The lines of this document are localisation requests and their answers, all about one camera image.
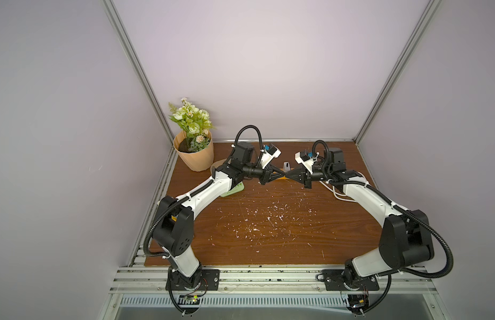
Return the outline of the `white USB charger adapter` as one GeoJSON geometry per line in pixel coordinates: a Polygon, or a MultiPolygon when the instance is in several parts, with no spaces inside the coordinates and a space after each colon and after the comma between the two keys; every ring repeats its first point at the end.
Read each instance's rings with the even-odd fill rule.
{"type": "Polygon", "coordinates": [[[284,172],[289,172],[289,171],[291,171],[291,166],[290,166],[290,163],[289,163],[289,162],[284,162],[284,163],[283,163],[283,171],[284,171],[284,172]]]}

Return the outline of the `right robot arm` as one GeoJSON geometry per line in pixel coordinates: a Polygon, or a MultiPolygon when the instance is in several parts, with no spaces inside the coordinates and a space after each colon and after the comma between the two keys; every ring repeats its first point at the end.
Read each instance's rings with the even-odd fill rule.
{"type": "Polygon", "coordinates": [[[364,208],[382,227],[376,249],[346,261],[343,272],[346,284],[400,271],[426,279],[438,279],[451,273],[453,252],[446,240],[429,225],[427,215],[392,201],[360,172],[348,169],[341,149],[330,148],[318,140],[311,151],[296,153],[295,161],[298,165],[286,173],[287,178],[308,189],[314,181],[330,185],[364,208]],[[414,265],[434,258],[435,241],[445,253],[445,266],[431,273],[414,270],[414,265]]]}

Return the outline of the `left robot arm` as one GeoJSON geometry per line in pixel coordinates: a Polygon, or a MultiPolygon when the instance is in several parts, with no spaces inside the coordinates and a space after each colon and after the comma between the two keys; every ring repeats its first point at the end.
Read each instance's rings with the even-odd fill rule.
{"type": "Polygon", "coordinates": [[[191,248],[194,220],[245,179],[256,178],[264,185],[285,176],[284,171],[271,164],[280,154],[276,146],[263,144],[261,131],[255,125],[240,129],[231,153],[222,165],[211,170],[206,181],[177,198],[166,196],[160,200],[143,242],[145,256],[167,259],[171,266],[169,279],[196,287],[202,277],[202,264],[191,248]]]}

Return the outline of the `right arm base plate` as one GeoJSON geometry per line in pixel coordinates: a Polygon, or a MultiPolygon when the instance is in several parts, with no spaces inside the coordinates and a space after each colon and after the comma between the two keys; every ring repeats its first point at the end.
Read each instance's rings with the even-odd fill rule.
{"type": "Polygon", "coordinates": [[[359,277],[347,269],[323,269],[315,279],[325,284],[327,291],[378,291],[374,276],[359,277]]]}

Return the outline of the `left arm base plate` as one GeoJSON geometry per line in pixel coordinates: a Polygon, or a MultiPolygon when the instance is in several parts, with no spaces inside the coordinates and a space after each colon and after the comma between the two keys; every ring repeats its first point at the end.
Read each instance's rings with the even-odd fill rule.
{"type": "Polygon", "coordinates": [[[217,291],[219,280],[219,269],[198,269],[191,277],[169,269],[166,291],[217,291]]]}

